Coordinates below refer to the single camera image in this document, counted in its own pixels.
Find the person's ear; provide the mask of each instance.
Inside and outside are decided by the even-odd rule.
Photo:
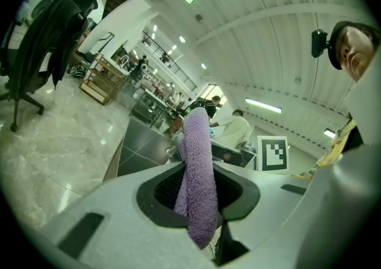
[[[363,32],[366,36],[368,36],[368,38],[369,38],[369,40],[370,40],[371,42],[373,41],[373,35],[369,32],[368,29],[362,27],[360,30],[361,30],[361,32]]]

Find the yellow object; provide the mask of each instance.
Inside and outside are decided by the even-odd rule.
[[[314,177],[316,169],[330,165],[331,163],[335,162],[339,155],[342,153],[344,146],[346,142],[348,141],[349,134],[351,133],[352,129],[356,127],[356,122],[352,119],[346,125],[341,127],[336,131],[335,137],[331,141],[331,147],[328,150],[327,154],[324,157],[321,157],[317,162],[314,168],[310,169],[307,172],[303,172],[297,175],[293,175],[295,177],[299,178],[307,178],[312,179]]]

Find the fuzzy cloth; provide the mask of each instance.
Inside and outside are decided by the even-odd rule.
[[[204,249],[213,238],[218,213],[206,110],[192,110],[184,119],[183,128],[184,135],[179,136],[177,149],[186,170],[174,211],[188,217],[189,237]]]

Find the chair leg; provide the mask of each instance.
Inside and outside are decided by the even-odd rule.
[[[43,114],[43,105],[41,103],[38,103],[35,99],[33,99],[31,96],[24,93],[20,96],[21,99],[24,101],[27,101],[28,103],[31,103],[34,106],[37,106],[39,109],[38,114]]]
[[[12,132],[17,131],[17,113],[18,113],[18,103],[20,100],[16,100],[14,103],[14,114],[13,114],[13,123],[11,124]]]
[[[0,102],[7,100],[9,97],[10,97],[10,92],[6,92],[6,93],[0,95]]]

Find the chair wheel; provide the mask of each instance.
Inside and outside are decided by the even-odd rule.
[[[17,125],[16,124],[14,124],[14,123],[12,123],[11,124],[11,130],[12,130],[12,132],[16,132],[17,131]]]

